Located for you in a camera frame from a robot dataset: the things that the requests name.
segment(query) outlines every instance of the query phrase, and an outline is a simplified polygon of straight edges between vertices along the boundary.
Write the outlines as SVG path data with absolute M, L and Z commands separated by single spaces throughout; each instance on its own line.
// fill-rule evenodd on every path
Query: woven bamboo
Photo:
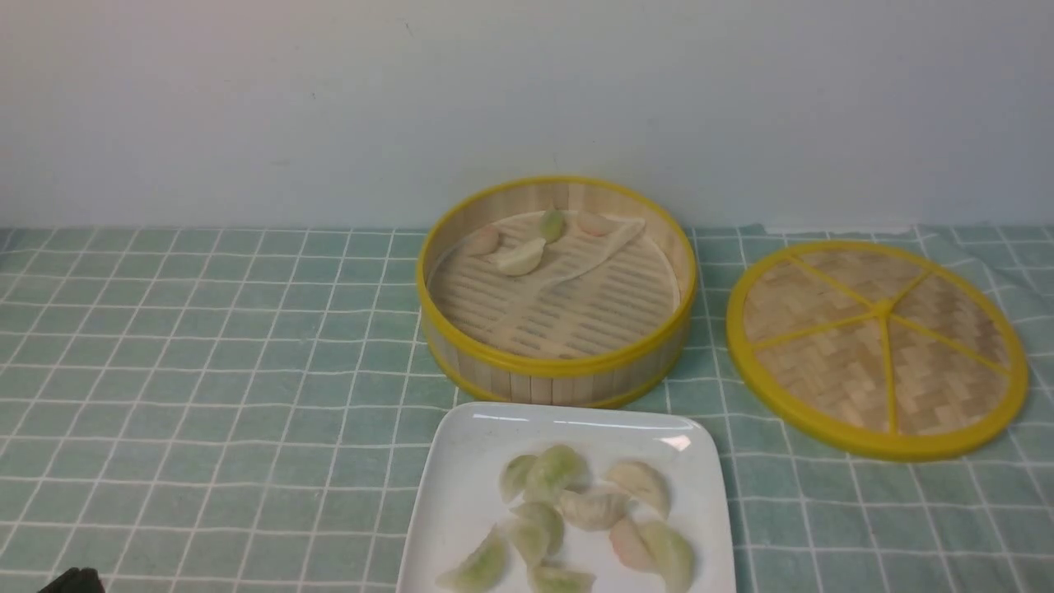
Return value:
M 828 241 L 757 263 L 729 301 L 729 350 L 787 420 L 864 455 L 932 459 L 1002 430 L 1027 371 L 1010 324 L 948 270 Z
M 564 212 L 565 231 L 529 274 L 504 275 L 466 252 L 463 239 L 487 224 L 500 230 L 499 251 L 538 236 L 548 209 Z M 603 259 L 611 235 L 583 233 L 582 210 L 643 229 Z M 578 407 L 621 406 L 662 380 L 687 338 L 696 281 L 690 243 L 668 214 L 624 187 L 573 177 L 469 198 L 429 234 L 417 274 L 422 328 L 451 379 L 485 399 Z

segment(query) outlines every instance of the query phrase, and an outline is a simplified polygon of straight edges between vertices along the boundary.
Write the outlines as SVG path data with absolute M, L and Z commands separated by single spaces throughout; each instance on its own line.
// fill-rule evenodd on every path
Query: green dumpling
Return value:
M 530 571 L 533 593 L 590 593 L 597 580 L 591 574 L 553 567 L 538 567 Z
M 457 568 L 441 574 L 435 585 L 454 593 L 485 593 L 502 580 L 507 559 L 505 540 L 491 529 L 475 551 Z
M 538 456 L 527 472 L 524 500 L 527 502 L 554 502 L 557 495 L 585 474 L 586 462 L 567 446 L 554 446 Z

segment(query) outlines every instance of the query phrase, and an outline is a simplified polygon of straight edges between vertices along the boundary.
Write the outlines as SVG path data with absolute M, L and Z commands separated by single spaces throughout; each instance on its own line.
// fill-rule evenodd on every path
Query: white plate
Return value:
M 435 577 L 457 566 L 495 523 L 513 517 L 497 477 L 513 457 L 566 443 L 582 454 L 594 482 L 614 461 L 646 461 L 669 480 L 669 522 L 696 550 L 691 593 L 735 593 L 731 530 L 714 439 L 678 416 L 546 406 L 468 403 L 443 419 L 425 463 L 403 553 L 396 593 L 441 591 Z M 513 501 L 511 506 L 519 505 Z M 635 506 L 633 516 L 653 516 Z M 597 593 L 663 593 L 656 575 L 624 568 L 607 532 L 567 526 L 558 560 L 597 575 Z M 509 567 L 493 593 L 527 593 L 523 561 L 509 548 Z

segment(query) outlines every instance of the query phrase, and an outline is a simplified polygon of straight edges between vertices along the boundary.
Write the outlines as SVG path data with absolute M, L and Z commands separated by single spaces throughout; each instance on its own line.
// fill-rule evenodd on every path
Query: white wall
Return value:
M 1054 221 L 1051 0 L 0 2 L 0 224 Z

